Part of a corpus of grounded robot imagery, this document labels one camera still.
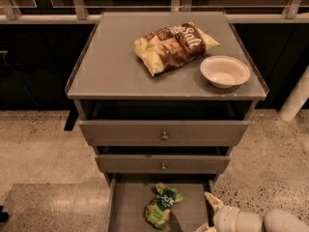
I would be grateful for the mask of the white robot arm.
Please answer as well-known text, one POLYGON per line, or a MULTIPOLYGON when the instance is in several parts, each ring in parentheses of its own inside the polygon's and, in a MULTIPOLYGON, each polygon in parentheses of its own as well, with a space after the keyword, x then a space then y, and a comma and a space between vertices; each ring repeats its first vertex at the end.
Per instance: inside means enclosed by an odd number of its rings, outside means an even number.
POLYGON ((308 100, 304 73, 278 111, 258 110, 194 232, 309 232, 308 100))

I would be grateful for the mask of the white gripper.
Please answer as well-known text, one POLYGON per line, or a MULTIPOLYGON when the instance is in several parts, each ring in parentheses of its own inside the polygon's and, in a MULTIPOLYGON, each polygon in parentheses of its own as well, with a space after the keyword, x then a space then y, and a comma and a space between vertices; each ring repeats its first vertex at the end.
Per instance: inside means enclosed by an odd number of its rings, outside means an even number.
POLYGON ((207 222, 194 232, 264 232, 263 218, 258 214, 242 211, 238 207, 224 206, 224 203, 210 192, 205 192, 206 199, 215 211, 214 226, 207 222))

